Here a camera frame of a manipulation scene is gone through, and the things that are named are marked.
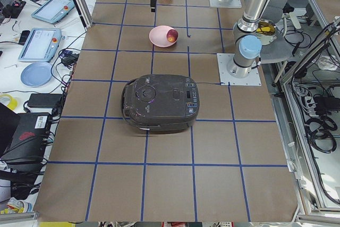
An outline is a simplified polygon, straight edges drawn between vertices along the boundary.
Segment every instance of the red fruit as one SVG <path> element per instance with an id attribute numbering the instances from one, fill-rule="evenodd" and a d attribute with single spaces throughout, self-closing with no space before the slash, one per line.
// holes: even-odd
<path id="1" fill-rule="evenodd" d="M 166 34 L 166 39 L 170 42 L 176 42 L 177 38 L 179 37 L 179 33 L 177 32 L 177 30 L 171 29 L 168 31 L 168 33 Z"/>

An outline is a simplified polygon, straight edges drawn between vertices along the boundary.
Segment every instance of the pink plate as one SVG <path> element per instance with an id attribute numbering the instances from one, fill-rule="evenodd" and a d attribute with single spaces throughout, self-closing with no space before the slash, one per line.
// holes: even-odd
<path id="1" fill-rule="evenodd" d="M 174 29 L 174 28 L 169 27 L 169 26 L 165 26 L 165 25 L 157 26 L 157 27 L 153 28 L 149 33 L 149 39 L 150 39 L 151 43 L 153 43 L 154 45 L 156 45 L 158 47 L 172 46 L 174 43 L 177 42 L 177 40 L 172 43 L 172 42 L 169 42 L 166 39 L 166 34 L 171 29 Z"/>

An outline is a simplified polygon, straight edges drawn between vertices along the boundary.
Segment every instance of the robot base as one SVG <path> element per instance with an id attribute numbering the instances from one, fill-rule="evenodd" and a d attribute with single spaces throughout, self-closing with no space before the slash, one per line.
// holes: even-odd
<path id="1" fill-rule="evenodd" d="M 230 0 L 230 1 L 219 1 L 219 0 L 209 0 L 210 7 L 224 7 L 224 8 L 242 8 L 240 0 Z"/>
<path id="2" fill-rule="evenodd" d="M 233 57 L 234 54 L 229 53 L 217 54 L 220 82 L 223 82 L 223 85 L 261 86 L 260 75 L 257 69 L 252 69 L 245 78 L 236 78 L 228 72 L 227 64 Z"/>

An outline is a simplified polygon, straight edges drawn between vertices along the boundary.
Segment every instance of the tape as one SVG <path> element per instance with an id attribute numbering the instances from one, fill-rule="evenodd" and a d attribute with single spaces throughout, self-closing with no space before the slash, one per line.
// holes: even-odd
<path id="1" fill-rule="evenodd" d="M 18 102 L 15 98 L 13 98 L 9 94 L 1 94 L 0 95 L 0 103 L 7 106 L 10 110 L 14 110 L 16 106 L 18 105 Z"/>

